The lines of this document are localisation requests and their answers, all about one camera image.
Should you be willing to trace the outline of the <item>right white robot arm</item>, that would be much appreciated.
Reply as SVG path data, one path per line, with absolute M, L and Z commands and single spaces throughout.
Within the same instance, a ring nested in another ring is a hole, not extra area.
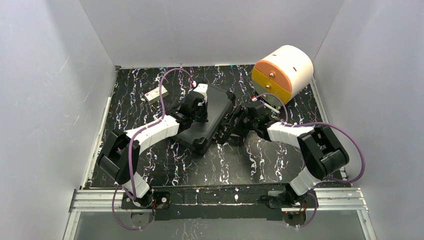
M 327 177 L 347 165 L 350 157 L 330 126 L 290 126 L 272 119 L 260 103 L 239 105 L 223 123 L 224 135 L 246 137 L 250 131 L 270 142 L 300 149 L 304 168 L 278 194 L 265 194 L 259 201 L 283 206 L 302 204 L 308 194 Z

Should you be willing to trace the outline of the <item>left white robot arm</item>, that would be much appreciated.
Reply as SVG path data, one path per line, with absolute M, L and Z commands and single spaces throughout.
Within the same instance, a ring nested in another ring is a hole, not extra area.
M 207 106 L 207 94 L 192 91 L 180 105 L 156 121 L 129 131 L 111 131 L 98 155 L 97 165 L 126 190 L 131 200 L 142 199 L 150 186 L 137 173 L 140 153 L 189 129 L 194 122 L 206 122 Z

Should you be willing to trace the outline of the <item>black poker set case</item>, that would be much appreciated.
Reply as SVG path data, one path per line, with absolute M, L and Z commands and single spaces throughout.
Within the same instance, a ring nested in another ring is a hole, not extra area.
M 219 125 L 233 110 L 235 98 L 236 96 L 231 91 L 208 84 L 208 122 L 193 122 L 190 128 L 172 136 L 171 139 L 198 155 L 204 155 L 212 144 Z

